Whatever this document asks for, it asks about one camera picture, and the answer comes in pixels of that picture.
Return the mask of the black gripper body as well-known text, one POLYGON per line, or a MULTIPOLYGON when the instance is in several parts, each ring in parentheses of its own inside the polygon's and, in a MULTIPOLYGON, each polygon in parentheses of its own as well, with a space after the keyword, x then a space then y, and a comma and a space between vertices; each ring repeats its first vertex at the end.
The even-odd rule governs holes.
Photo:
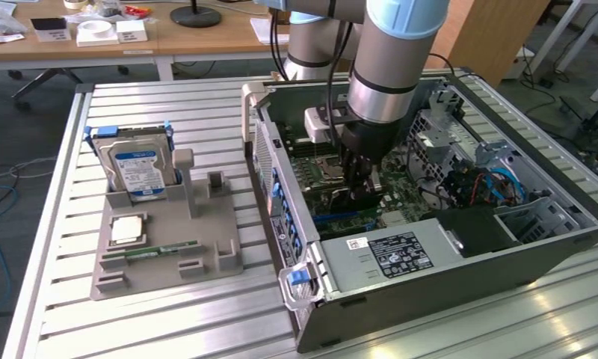
POLYGON ((342 160, 362 159, 379 165, 394 148, 395 138, 397 122, 378 124, 361 120, 346 123, 341 135, 342 160))

